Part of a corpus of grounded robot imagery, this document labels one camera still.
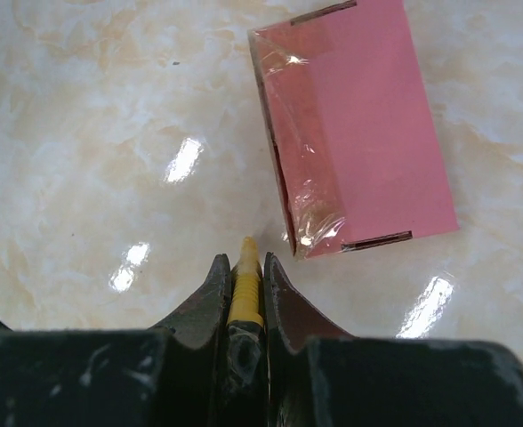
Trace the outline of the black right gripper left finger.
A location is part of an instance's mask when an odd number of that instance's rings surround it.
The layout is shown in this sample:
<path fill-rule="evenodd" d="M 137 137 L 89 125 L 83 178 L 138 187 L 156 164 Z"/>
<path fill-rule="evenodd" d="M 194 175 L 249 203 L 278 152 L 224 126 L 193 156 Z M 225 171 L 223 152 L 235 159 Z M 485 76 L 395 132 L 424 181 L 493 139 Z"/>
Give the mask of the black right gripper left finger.
<path fill-rule="evenodd" d="M 0 321 L 0 426 L 212 426 L 229 259 L 143 329 L 16 331 Z"/>

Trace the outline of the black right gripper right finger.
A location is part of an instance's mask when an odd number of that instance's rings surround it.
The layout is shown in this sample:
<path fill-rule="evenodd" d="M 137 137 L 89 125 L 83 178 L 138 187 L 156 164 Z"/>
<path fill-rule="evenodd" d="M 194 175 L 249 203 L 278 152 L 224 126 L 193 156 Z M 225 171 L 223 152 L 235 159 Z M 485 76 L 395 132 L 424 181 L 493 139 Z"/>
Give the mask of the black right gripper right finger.
<path fill-rule="evenodd" d="M 523 364 L 494 342 L 353 336 L 274 254 L 263 287 L 271 426 L 523 426 Z"/>

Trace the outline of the yellow utility knife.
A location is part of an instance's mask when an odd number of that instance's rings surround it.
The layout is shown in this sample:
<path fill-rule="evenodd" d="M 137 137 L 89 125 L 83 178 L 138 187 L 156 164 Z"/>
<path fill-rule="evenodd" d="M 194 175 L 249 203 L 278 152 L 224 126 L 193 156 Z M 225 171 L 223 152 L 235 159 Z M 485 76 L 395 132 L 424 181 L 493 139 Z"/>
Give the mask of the yellow utility knife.
<path fill-rule="evenodd" d="M 262 268 L 252 237 L 243 239 L 232 269 L 233 291 L 227 319 L 227 374 L 223 386 L 228 399 L 254 395 L 259 389 L 264 360 L 265 325 L 262 315 Z"/>

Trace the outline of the pink express box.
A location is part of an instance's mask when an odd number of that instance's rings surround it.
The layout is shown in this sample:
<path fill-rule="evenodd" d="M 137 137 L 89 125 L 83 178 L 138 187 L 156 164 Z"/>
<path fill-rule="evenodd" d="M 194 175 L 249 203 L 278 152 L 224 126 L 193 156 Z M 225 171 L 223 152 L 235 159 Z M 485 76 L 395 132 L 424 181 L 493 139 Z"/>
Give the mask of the pink express box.
<path fill-rule="evenodd" d="M 400 1 L 345 1 L 248 41 L 295 257 L 457 229 Z"/>

